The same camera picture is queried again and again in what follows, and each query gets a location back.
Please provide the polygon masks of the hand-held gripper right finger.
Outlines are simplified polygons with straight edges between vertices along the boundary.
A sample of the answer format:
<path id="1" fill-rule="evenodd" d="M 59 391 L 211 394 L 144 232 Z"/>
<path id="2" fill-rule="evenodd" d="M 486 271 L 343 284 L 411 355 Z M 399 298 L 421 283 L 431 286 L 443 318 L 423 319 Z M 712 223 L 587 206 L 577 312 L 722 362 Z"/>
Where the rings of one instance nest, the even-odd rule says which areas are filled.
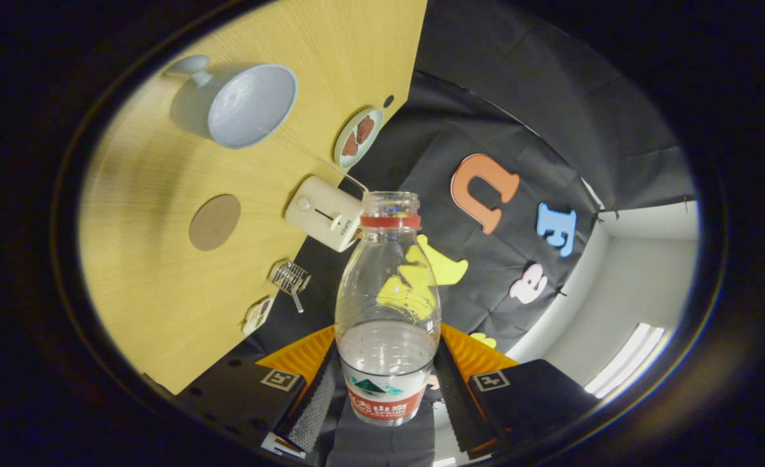
<path id="1" fill-rule="evenodd" d="M 457 446 L 468 455 L 536 443 L 600 402 L 551 363 L 516 363 L 445 323 L 435 370 Z"/>

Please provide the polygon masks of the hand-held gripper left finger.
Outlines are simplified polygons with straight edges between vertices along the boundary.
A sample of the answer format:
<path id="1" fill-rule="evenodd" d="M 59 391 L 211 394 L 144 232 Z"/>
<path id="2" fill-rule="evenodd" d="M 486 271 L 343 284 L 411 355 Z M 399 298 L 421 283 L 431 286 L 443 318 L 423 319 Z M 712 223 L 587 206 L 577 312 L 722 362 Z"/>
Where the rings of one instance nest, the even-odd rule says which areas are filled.
<path id="1" fill-rule="evenodd" d="M 176 391 L 146 383 L 204 431 L 231 442 L 248 458 L 320 461 L 318 438 L 337 391 L 333 326 L 268 350 L 240 342 Z"/>

